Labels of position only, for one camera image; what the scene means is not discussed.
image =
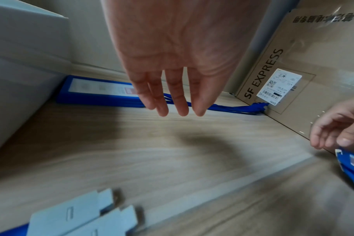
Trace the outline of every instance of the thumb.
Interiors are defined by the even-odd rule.
[[[354,144],[354,123],[340,133],[336,142],[342,147]]]

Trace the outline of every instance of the white cardboard box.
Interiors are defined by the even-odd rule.
[[[0,0],[0,146],[70,73],[68,18]]]

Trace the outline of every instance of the cardboard box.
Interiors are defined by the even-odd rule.
[[[268,116],[306,138],[324,111],[354,97],[354,3],[287,14],[237,94],[247,104],[264,102],[259,96],[276,104]]]
[[[70,74],[68,19],[0,0],[0,146]]]

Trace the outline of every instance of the wooden floor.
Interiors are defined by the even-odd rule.
[[[217,104],[245,105],[229,94]],[[163,118],[144,108],[46,103],[0,149],[0,232],[105,188],[119,206],[136,206],[140,235],[310,235],[299,228],[311,233],[327,216],[323,227],[348,227],[335,222],[348,217],[339,204],[353,202],[354,191],[331,170],[332,154],[264,115],[180,117],[169,108]],[[297,163],[304,167],[272,175]]]

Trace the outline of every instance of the human hand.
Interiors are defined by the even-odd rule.
[[[336,104],[313,124],[310,144],[317,149],[354,144],[354,99]]]
[[[192,108],[202,116],[247,49],[268,0],[102,0],[112,41],[143,104],[168,114],[161,73],[180,115],[188,68]]]

